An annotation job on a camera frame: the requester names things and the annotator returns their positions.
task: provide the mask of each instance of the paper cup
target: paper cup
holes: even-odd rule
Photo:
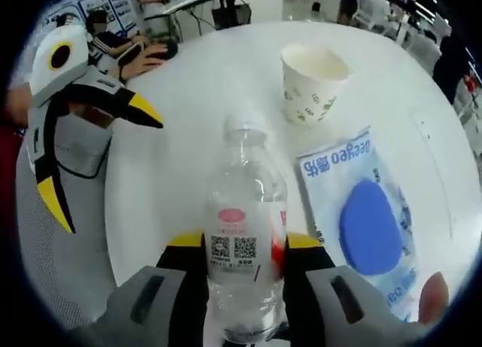
[[[285,115],[297,125],[323,120],[335,103],[350,71],[337,54],[300,44],[282,51]]]

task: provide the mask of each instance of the penguin-shaped robot arm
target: penguin-shaped robot arm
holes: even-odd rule
[[[92,105],[138,125],[163,127],[161,117],[145,99],[89,66],[88,57],[84,27],[61,26],[39,44],[29,80],[33,98],[26,140],[30,163],[41,198],[69,233],[75,233],[75,227],[54,150],[56,122],[66,102]]]

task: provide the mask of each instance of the round table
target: round table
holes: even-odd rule
[[[328,116],[310,129],[282,114],[280,52],[292,42],[329,47],[354,72]],[[155,265],[173,236],[203,227],[207,177],[218,161],[224,119],[249,106],[269,124],[268,149],[288,185],[288,229],[303,233],[311,229],[296,156],[370,125],[373,143],[412,212],[420,270],[413,295],[442,271],[454,296],[480,241],[477,170],[451,105],[395,42],[329,23],[236,27],[182,44],[178,56],[128,87],[154,105],[165,129],[122,120],[114,125],[105,218],[118,284]]]

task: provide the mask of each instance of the plastic water bottle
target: plastic water bottle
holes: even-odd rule
[[[271,337],[282,322],[286,183],[268,154],[262,117],[233,115],[213,173],[205,239],[213,319],[240,344]]]

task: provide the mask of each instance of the bottle label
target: bottle label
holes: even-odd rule
[[[211,207],[205,233],[209,278],[219,284],[281,279],[286,203]]]

